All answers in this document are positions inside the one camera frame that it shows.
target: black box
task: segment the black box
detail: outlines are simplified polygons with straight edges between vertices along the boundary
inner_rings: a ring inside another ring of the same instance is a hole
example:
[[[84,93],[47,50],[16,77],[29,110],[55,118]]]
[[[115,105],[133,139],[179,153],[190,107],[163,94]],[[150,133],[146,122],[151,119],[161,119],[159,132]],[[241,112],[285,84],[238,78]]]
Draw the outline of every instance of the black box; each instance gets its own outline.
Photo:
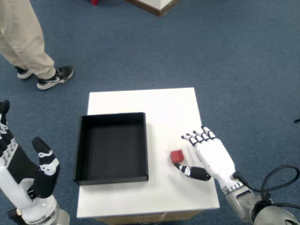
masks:
[[[74,171],[77,184],[147,180],[145,113],[82,116]]]

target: red object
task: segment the red object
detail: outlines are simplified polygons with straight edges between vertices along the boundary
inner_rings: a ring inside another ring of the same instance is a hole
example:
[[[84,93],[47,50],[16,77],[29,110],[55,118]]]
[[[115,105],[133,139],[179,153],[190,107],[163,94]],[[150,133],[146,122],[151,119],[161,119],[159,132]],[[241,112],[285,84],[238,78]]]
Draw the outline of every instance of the red object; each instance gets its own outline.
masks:
[[[99,3],[99,0],[90,0],[92,5],[96,6]]]
[[[171,151],[170,157],[171,157],[172,163],[181,163],[184,159],[181,150]]]

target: wooden base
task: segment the wooden base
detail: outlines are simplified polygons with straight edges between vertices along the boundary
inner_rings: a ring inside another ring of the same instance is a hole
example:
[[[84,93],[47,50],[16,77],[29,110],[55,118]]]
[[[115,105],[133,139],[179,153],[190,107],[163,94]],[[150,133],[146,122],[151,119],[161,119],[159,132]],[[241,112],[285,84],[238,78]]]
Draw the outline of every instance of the wooden base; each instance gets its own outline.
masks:
[[[195,215],[201,213],[202,211],[188,211],[188,212],[169,212],[169,213],[159,213],[159,214],[147,214],[147,215],[135,215],[129,217],[105,217],[96,218],[103,223],[108,225],[121,225],[121,224],[136,224],[136,223],[149,223],[157,221],[174,221],[174,220],[184,220],[190,219]]]
[[[167,11],[169,11],[173,6],[175,6],[180,0],[172,0],[169,4],[167,4],[162,9],[154,8],[154,7],[149,6],[139,0],[125,0],[125,1],[131,3],[135,6],[138,6],[139,8],[142,8],[154,15],[163,16],[164,14],[166,14]]]

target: person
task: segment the person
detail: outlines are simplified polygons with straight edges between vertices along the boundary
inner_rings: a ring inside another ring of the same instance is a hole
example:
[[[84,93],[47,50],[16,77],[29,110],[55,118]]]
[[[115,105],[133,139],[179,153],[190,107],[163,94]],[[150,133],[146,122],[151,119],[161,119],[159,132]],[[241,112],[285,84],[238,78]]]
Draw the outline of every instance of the person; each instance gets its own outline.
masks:
[[[29,0],[0,0],[0,53],[19,79],[34,74],[40,90],[64,83],[74,73],[71,66],[55,68],[45,53],[43,32]]]

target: shoe sole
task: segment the shoe sole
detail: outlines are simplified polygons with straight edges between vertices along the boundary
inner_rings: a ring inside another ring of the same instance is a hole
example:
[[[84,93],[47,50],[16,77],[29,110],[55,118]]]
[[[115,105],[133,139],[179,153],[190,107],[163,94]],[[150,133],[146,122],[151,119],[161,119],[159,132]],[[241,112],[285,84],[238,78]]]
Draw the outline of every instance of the shoe sole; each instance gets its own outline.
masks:
[[[74,70],[71,72],[71,74],[67,78],[62,79],[62,80],[57,81],[57,82],[54,82],[54,83],[48,83],[46,85],[40,85],[39,83],[37,83],[37,88],[40,89],[40,90],[47,90],[47,89],[50,89],[50,88],[56,86],[59,83],[67,82],[73,76],[73,73],[74,73]]]
[[[33,74],[33,73],[31,73],[30,71],[28,71],[28,72],[25,73],[25,74],[20,74],[20,73],[18,73],[18,74],[17,74],[17,77],[18,77],[20,80],[26,80],[26,79],[28,79],[29,77],[31,77],[32,74]]]

